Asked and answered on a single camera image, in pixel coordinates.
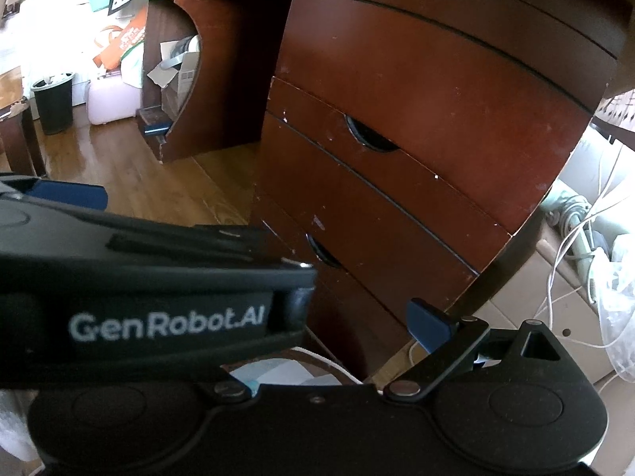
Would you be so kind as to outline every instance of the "cardboard box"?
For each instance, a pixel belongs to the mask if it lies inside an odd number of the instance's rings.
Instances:
[[[162,61],[148,73],[148,77],[161,87],[161,109],[173,121],[176,121],[190,92],[200,55],[199,52],[186,52],[170,59],[176,43],[178,41],[161,43]]]

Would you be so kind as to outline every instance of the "white plastic container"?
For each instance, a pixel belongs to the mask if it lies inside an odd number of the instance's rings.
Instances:
[[[101,125],[134,116],[141,107],[141,90],[123,82],[117,71],[90,81],[86,102],[88,121]]]

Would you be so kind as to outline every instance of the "wooden furniture leg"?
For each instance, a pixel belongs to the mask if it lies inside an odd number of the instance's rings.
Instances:
[[[28,103],[17,103],[22,109],[12,109],[0,120],[0,138],[11,170],[19,175],[45,176],[46,168],[37,143],[36,130]]]
[[[27,142],[27,147],[31,154],[31,162],[36,175],[38,177],[44,177],[46,176],[46,166],[44,165],[44,159],[42,159],[39,142],[37,142],[37,133],[35,125],[33,124],[33,115],[31,114],[30,107],[22,112],[21,125],[22,134]]]

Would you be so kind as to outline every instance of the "wooden dresser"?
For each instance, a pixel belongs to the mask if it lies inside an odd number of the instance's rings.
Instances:
[[[448,310],[520,230],[589,123],[631,10],[291,1],[251,222],[318,266],[309,327],[353,373],[408,341],[411,298]]]

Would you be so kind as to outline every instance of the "triangular cutout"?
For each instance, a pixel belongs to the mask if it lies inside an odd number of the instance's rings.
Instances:
[[[521,354],[524,358],[557,362],[560,359],[557,351],[541,332],[532,331],[527,337]]]

